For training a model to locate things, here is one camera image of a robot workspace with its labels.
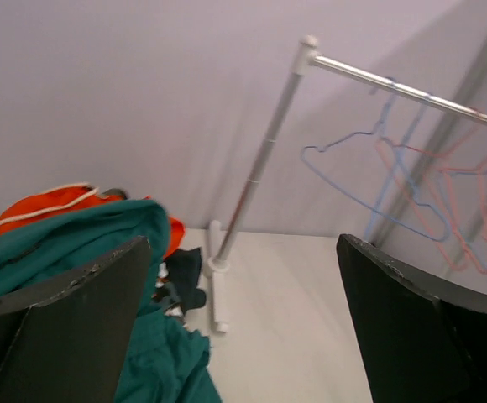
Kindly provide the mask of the blue hanger of teal shorts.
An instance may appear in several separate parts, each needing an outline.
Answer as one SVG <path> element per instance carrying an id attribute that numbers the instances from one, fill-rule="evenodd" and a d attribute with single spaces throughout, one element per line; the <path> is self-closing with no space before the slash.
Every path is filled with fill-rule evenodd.
<path id="1" fill-rule="evenodd" d="M 377 240 L 385 225 L 405 229 L 421 238 L 425 231 L 401 193 L 403 172 L 390 176 L 375 149 L 379 138 L 395 143 L 422 146 L 437 121 L 439 111 L 428 105 L 402 98 L 365 84 L 352 83 L 344 93 L 324 108 L 312 127 L 317 134 L 301 149 L 301 161 L 316 177 L 333 189 L 334 198 L 356 214 L 353 231 L 363 239 Z M 403 152 L 404 166 L 416 182 L 417 153 Z M 427 208 L 424 218 L 436 236 L 444 232 L 443 222 Z"/>

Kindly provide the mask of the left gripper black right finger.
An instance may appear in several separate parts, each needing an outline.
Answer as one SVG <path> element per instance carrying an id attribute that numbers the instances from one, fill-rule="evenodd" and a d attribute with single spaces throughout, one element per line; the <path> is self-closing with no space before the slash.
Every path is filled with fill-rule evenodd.
<path id="1" fill-rule="evenodd" d="M 487 402 L 487 295 L 342 234 L 343 288 L 375 402 Z"/>

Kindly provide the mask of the dark navy shorts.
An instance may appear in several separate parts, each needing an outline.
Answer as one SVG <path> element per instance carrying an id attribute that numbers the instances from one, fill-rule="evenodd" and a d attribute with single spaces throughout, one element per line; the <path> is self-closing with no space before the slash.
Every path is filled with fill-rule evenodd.
<path id="1" fill-rule="evenodd" d="M 207 303 L 207 294 L 199 287 L 202 274 L 202 250 L 200 248 L 177 249 L 163 262 L 169 270 L 170 280 L 175 284 L 182 299 L 184 313 L 203 308 Z"/>

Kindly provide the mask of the pink hanger of camouflage shorts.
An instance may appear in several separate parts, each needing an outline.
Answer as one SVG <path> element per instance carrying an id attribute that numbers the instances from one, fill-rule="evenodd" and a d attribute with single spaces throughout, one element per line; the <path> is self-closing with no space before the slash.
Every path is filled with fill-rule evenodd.
<path id="1" fill-rule="evenodd" d="M 476 133 L 477 129 L 471 128 L 442 153 L 442 163 L 438 172 L 446 186 L 446 190 L 441 191 L 440 194 L 448 212 L 449 225 L 461 250 L 459 262 L 463 263 L 467 259 L 478 272 L 487 274 L 487 148 L 484 155 L 471 160 L 465 166 L 455 161 L 458 151 L 471 142 Z M 453 185 L 454 179 L 460 176 L 470 179 L 477 201 L 479 224 L 474 225 L 470 233 L 462 229 L 460 213 L 462 200 L 458 198 Z"/>

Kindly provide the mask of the pink hanger of olive shorts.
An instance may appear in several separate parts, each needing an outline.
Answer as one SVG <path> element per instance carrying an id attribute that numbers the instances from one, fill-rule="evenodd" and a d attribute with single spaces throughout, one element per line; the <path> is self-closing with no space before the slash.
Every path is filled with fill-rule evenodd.
<path id="1" fill-rule="evenodd" d="M 375 145 L 375 149 L 379 153 L 385 166 L 389 169 L 390 176 L 395 182 L 399 181 L 395 175 L 395 170 L 399 169 L 403 172 L 406 183 L 405 185 L 400 186 L 401 193 L 408 201 L 408 204 L 411 206 L 422 226 L 425 228 L 425 231 L 421 233 L 421 236 L 429 239 L 437 246 L 437 249 L 451 270 L 462 271 L 467 264 L 472 264 L 467 259 L 463 263 L 459 262 L 459 255 L 461 253 L 460 246 L 457 239 L 452 234 L 447 211 L 443 205 L 439 190 L 437 189 L 437 185 L 440 185 L 442 189 L 446 188 L 438 169 L 442 163 L 442 153 L 447 149 L 439 153 L 430 153 L 422 149 L 411 147 L 406 142 L 395 143 L 388 137 L 379 138 Z M 423 171 L 422 178 L 419 182 L 413 180 L 411 173 L 404 166 L 403 152 L 405 150 L 413 151 L 430 159 L 431 166 L 429 169 Z M 431 209 L 443 222 L 444 232 L 442 235 L 436 236 L 433 233 L 430 224 L 423 216 L 423 207 Z"/>

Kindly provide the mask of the orange camouflage pattern shorts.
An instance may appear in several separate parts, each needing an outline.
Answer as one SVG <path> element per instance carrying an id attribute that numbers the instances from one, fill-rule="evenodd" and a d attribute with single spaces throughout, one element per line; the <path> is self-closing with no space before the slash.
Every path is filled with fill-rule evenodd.
<path id="1" fill-rule="evenodd" d="M 188 328 L 186 314 L 181 297 L 170 280 L 169 270 L 165 262 L 159 266 L 159 273 L 155 283 L 155 293 L 152 300 L 160 307 L 167 317 L 176 319 L 184 328 Z"/>

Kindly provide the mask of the teal shorts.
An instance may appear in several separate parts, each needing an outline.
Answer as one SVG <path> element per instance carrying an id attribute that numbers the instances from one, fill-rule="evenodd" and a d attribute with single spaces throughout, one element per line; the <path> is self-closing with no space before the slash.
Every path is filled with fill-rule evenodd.
<path id="1" fill-rule="evenodd" d="M 0 236 L 0 296 L 86 264 L 138 236 L 153 255 L 116 390 L 116 402 L 219 402 L 207 370 L 210 340 L 166 316 L 152 296 L 170 244 L 156 201 L 108 204 L 43 219 Z"/>

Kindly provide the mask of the olive green shorts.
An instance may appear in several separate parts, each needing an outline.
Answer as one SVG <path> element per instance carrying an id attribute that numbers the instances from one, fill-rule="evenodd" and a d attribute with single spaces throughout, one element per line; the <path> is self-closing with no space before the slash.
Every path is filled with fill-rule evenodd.
<path id="1" fill-rule="evenodd" d="M 128 193 L 124 189 L 111 188 L 100 194 L 100 197 L 117 197 L 119 200 L 128 200 Z"/>

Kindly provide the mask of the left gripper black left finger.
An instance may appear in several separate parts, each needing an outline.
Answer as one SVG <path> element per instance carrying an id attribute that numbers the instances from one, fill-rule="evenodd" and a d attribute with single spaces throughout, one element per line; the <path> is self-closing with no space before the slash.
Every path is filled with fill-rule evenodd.
<path id="1" fill-rule="evenodd" d="M 0 296 L 0 402 L 111 402 L 151 248 L 137 237 Z"/>

